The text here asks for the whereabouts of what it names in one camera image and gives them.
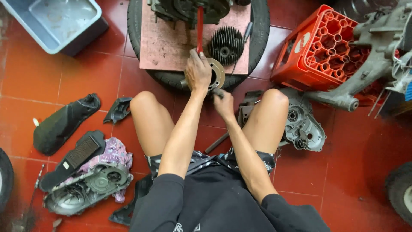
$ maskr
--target logo on crate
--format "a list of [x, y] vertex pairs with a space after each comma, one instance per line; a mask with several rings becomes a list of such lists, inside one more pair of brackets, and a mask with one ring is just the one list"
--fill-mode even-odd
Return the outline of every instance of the logo on crate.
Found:
[[307, 32], [300, 38], [300, 40], [296, 43], [295, 53], [299, 53], [308, 43], [310, 39], [310, 32]]

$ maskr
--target black t-shirt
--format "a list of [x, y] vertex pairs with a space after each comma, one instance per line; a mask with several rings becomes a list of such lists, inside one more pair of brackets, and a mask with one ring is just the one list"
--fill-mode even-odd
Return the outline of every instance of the black t-shirt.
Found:
[[247, 190], [240, 174], [207, 167], [183, 178], [157, 177], [148, 195], [136, 202], [130, 232], [330, 231], [315, 208], [292, 206], [277, 194], [262, 205]]

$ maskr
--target black tire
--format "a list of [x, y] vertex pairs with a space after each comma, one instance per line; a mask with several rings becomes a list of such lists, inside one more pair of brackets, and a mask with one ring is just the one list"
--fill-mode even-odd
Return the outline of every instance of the black tire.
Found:
[[[249, 74], [256, 68], [260, 58], [265, 51], [267, 40], [269, 38], [270, 18], [267, 0], [253, 0], [250, 20], [253, 22], [253, 29], [250, 34], [250, 49], [249, 49]], [[140, 29], [142, 18], [142, 0], [130, 0], [127, 10], [127, 31], [131, 45], [140, 59]], [[185, 77], [183, 72], [177, 71], [159, 71], [147, 70], [149, 75], [166, 87], [172, 87], [178, 90], [183, 90], [180, 81]], [[240, 83], [242, 83], [248, 75], [226, 75], [223, 88], [227, 91], [232, 91]]]
[[1, 184], [0, 184], [0, 213], [6, 207], [9, 200], [10, 194], [13, 189], [14, 183], [14, 172], [12, 163], [9, 157], [0, 148], [0, 173], [1, 173]]
[[412, 186], [412, 162], [401, 165], [386, 178], [385, 187], [392, 207], [403, 220], [412, 226], [412, 213], [403, 200], [405, 192], [410, 186]]

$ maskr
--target leg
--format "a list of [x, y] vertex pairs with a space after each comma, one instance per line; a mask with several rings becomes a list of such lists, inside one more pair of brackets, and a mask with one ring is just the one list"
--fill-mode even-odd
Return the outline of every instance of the leg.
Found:
[[167, 109], [151, 92], [143, 91], [130, 102], [130, 111], [143, 152], [146, 156], [162, 154], [175, 126]]
[[275, 153], [288, 115], [289, 99], [277, 89], [266, 91], [253, 108], [243, 133], [256, 151]]

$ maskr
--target knee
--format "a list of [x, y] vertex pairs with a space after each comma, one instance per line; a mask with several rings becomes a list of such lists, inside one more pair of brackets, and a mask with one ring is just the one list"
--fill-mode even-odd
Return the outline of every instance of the knee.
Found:
[[130, 107], [138, 107], [145, 104], [153, 104], [157, 102], [155, 95], [150, 91], [142, 91], [138, 93], [131, 101]]
[[262, 101], [263, 100], [281, 105], [289, 105], [289, 98], [278, 89], [270, 89], [264, 92], [262, 96]]

